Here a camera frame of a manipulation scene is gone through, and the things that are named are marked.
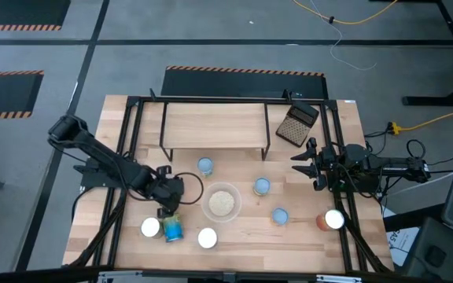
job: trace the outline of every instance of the white paper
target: white paper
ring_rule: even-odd
[[[386,208],[384,217],[389,217],[392,215],[395,215],[395,213]],[[412,227],[407,229],[401,229],[394,232],[387,232],[386,235],[387,241],[389,242],[389,247],[394,247],[391,248],[392,261],[397,266],[402,266],[403,263],[405,262],[405,259],[407,258],[406,252],[410,251],[410,247],[414,243],[418,231],[419,231],[418,227]],[[400,248],[406,252],[402,252],[395,248]]]

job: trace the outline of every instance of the tin can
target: tin can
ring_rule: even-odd
[[[182,239],[182,227],[181,221],[179,220],[179,215],[174,214],[171,217],[167,217],[166,219],[164,219],[163,224],[165,241],[167,243]]]
[[[164,228],[158,219],[149,217],[142,222],[141,233],[145,237],[158,239],[164,235]]]
[[[272,222],[279,225],[283,226],[285,225],[288,220],[289,220],[289,215],[288,212],[284,208],[275,208],[272,211]]]
[[[202,173],[204,177],[209,176],[212,174],[212,167],[214,163],[210,158],[202,157],[197,162],[197,168]]]
[[[198,244],[202,248],[214,248],[218,243],[218,235],[212,228],[204,228],[198,234]]]
[[[344,216],[337,209],[324,212],[315,219],[318,228],[322,231],[338,230],[344,225]]]
[[[258,178],[252,190],[258,196],[265,196],[271,190],[271,182],[267,178]]]

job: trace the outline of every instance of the white cable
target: white cable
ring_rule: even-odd
[[[434,182],[438,182],[438,181],[443,180],[443,179],[445,179],[446,177],[450,177],[450,176],[452,176],[452,175],[453,175],[453,172],[451,172],[451,173],[449,173],[449,174],[447,174],[447,175],[445,175],[445,176],[443,176],[443,177],[439,177],[439,178],[436,178],[436,179],[434,179],[434,180],[431,180],[431,181],[429,181],[429,182],[425,182],[425,183],[422,183],[422,184],[418,184],[418,185],[415,185],[415,186],[411,186],[410,188],[402,189],[402,190],[397,191],[397,192],[395,192],[395,193],[389,194],[389,195],[387,195],[386,197],[392,197],[392,196],[397,195],[398,193],[407,192],[407,191],[409,191],[409,190],[413,190],[413,189],[418,188],[418,187],[420,187],[420,186],[425,186],[425,185],[428,185],[428,184],[431,184],[431,183],[434,183]]]
[[[340,43],[340,41],[342,41],[342,39],[343,39],[344,36],[342,35],[342,32],[341,32],[338,28],[336,28],[335,26],[333,26],[332,24],[330,24],[330,22],[326,21],[326,20],[322,17],[321,12],[319,12],[318,7],[315,5],[315,3],[314,3],[313,0],[311,0],[311,4],[314,6],[314,9],[319,13],[319,15],[321,15],[321,16],[320,16],[321,20],[322,20],[323,22],[325,22],[325,24],[329,24],[330,27],[334,28],[335,31],[337,31],[338,34],[340,35],[340,38],[338,39],[338,41],[337,41],[333,46],[331,46],[331,48],[330,48],[331,57],[333,57],[335,60],[337,60],[337,61],[339,61],[339,62],[342,62],[342,63],[344,63],[344,64],[346,64],[346,65],[348,65],[348,66],[350,66],[350,67],[353,67],[354,69],[359,70],[359,71],[368,71],[368,70],[371,70],[372,68],[375,68],[375,66],[377,66],[377,63],[375,63],[373,66],[371,66],[371,67],[369,67],[369,68],[360,68],[360,67],[356,67],[355,65],[353,65],[353,64],[351,64],[351,63],[349,63],[349,62],[347,62],[347,61],[343,61],[343,60],[341,60],[341,59],[338,59],[338,58],[333,54],[333,48],[335,48],[335,46],[337,46],[337,44]]]

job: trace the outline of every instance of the wood grain surface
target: wood grain surface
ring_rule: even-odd
[[[126,96],[111,95],[105,99],[96,137],[111,149],[116,147],[118,141],[126,99]],[[345,143],[364,145],[355,102],[337,103]],[[315,225],[318,214],[333,208],[333,197],[326,190],[315,192],[313,179],[291,169],[292,165],[308,164],[289,159],[302,153],[304,147],[297,148],[275,135],[288,109],[288,105],[268,105],[271,148],[264,162],[260,159],[260,151],[256,149],[180,149],[174,152],[174,160],[169,163],[158,148],[162,104],[145,103],[136,152],[138,162],[151,167],[171,164],[174,173],[189,171],[199,174],[197,161],[207,156],[214,161],[214,171],[211,176],[202,179],[205,188],[215,182],[231,183],[241,192],[242,208],[238,217],[231,222],[215,223],[205,217],[200,201],[194,205],[181,205],[178,213],[182,218],[184,239],[165,243],[163,238],[145,238],[140,231],[142,221],[156,215],[158,204],[128,198],[116,268],[343,272],[338,232],[322,232]],[[333,125],[331,113],[328,113],[328,117],[330,125]],[[130,137],[127,136],[126,147]],[[325,145],[321,119],[312,127],[309,137],[317,139],[319,148]],[[258,197],[252,191],[252,185],[259,177],[271,180],[271,191],[265,197]],[[193,200],[200,192],[199,184],[187,176],[184,176],[184,182],[186,191],[182,200]],[[74,260],[97,233],[105,196],[106,189],[92,189],[79,201],[64,263]],[[393,268],[381,209],[374,200],[357,194],[355,200],[366,242],[386,266]],[[277,207],[289,213],[289,223],[285,226],[276,226],[270,220],[271,211]],[[205,227],[213,228],[218,234],[219,242],[210,250],[201,248],[197,243],[197,235]],[[354,241],[350,235],[348,238],[352,263],[358,269]],[[111,234],[105,243],[103,263],[107,259],[110,241]]]
[[[263,104],[169,103],[166,117],[166,149],[267,146]]]

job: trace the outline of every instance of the blue cup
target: blue cup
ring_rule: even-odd
[[[203,176],[207,177],[212,174],[213,162],[210,158],[202,157],[198,160],[197,168]]]
[[[271,190],[271,182],[267,178],[258,178],[255,181],[254,192],[258,196],[265,196]]]
[[[288,222],[288,212],[283,208],[275,208],[272,211],[272,221],[277,225],[285,225]]]

